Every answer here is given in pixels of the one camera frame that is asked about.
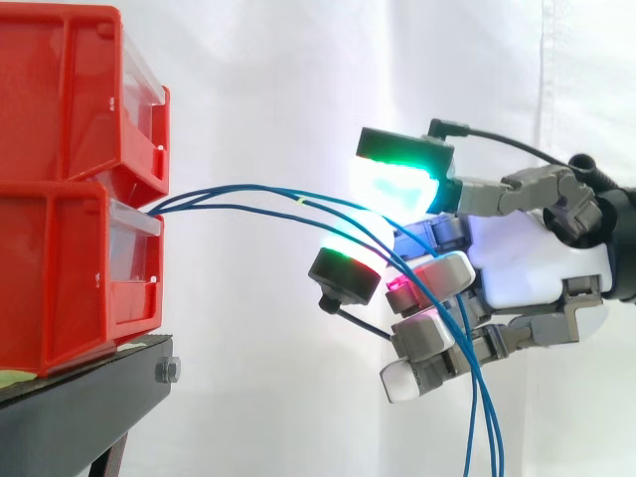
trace red drawer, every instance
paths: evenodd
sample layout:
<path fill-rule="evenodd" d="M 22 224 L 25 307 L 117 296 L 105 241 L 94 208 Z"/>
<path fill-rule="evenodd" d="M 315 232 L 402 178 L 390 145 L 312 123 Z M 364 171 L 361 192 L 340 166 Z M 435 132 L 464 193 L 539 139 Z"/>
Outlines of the red drawer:
<path fill-rule="evenodd" d="M 168 193 L 170 94 L 112 7 L 0 3 L 0 180 Z"/>
<path fill-rule="evenodd" d="M 0 183 L 0 370 L 45 376 L 161 325 L 163 223 L 95 183 Z"/>

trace white backdrop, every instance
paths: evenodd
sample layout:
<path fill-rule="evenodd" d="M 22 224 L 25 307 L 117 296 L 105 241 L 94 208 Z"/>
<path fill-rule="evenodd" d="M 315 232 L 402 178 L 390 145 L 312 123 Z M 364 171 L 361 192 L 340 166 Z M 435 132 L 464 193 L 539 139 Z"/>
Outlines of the white backdrop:
<path fill-rule="evenodd" d="M 585 148 L 627 179 L 630 111 L 604 73 L 634 98 L 634 59 L 607 53 L 633 33 L 620 14 L 599 30 L 594 2 L 112 3 L 172 91 L 173 194 L 255 182 L 346 197 L 363 125 L 419 134 L 431 117 Z M 479 140 L 458 140 L 456 158 L 459 175 L 493 179 L 536 164 Z M 388 405 L 378 372 L 391 350 L 316 305 L 306 272 L 322 236 L 240 213 L 167 219 L 162 331 L 183 374 L 131 431 L 122 477 L 461 474 L 469 381 Z M 387 327 L 374 305 L 357 311 Z M 485 370 L 507 475 L 633 474 L 635 325 L 615 311 L 589 344 Z M 487 475 L 487 448 L 480 425 L 471 475 Z"/>

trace screw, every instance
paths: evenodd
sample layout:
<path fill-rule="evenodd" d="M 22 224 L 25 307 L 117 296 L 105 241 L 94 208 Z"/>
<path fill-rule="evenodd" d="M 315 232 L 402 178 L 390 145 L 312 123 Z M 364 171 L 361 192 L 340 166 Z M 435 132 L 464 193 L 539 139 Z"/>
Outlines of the screw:
<path fill-rule="evenodd" d="M 164 357 L 155 369 L 155 379 L 157 383 L 170 385 L 177 383 L 181 376 L 181 360 L 176 356 Z"/>

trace glowing green light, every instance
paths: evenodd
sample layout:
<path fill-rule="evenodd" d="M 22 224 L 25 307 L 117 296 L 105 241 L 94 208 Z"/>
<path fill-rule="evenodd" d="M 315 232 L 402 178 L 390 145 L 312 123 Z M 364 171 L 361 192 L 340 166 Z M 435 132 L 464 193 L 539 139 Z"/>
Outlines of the glowing green light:
<path fill-rule="evenodd" d="M 439 188 L 423 169 L 360 157 L 353 160 L 351 184 L 360 204 L 401 225 L 421 221 Z"/>
<path fill-rule="evenodd" d="M 374 234 L 387 247 L 393 249 L 395 242 L 394 231 L 384 218 L 382 218 L 378 214 L 369 211 L 354 211 L 350 214 L 350 217 L 367 228 L 367 230 Z M 342 221 L 338 225 L 338 229 L 346 234 L 349 234 L 350 236 L 355 237 L 356 239 L 363 241 L 364 243 L 379 248 L 379 246 L 369 237 L 367 237 L 366 234 L 364 234 L 348 222 Z M 363 263 L 368 268 L 374 270 L 377 274 L 382 274 L 383 270 L 387 267 L 387 261 L 381 256 L 378 256 L 373 251 L 364 248 L 357 243 L 337 236 L 336 234 L 329 234 L 323 241 L 322 246 L 324 246 L 325 248 L 336 250 L 350 258 L 359 261 L 360 263 Z"/>

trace black metal stand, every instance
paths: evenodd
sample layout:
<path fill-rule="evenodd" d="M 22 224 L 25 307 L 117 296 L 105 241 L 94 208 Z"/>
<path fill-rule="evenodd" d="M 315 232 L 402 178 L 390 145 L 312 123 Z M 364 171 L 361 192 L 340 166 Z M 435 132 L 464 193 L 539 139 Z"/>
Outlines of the black metal stand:
<path fill-rule="evenodd" d="M 101 454 L 90 466 L 88 477 L 118 477 L 128 434 L 123 434 L 112 447 Z"/>
<path fill-rule="evenodd" d="M 128 430 L 170 393 L 170 336 L 71 372 L 0 390 L 0 476 L 116 477 Z"/>

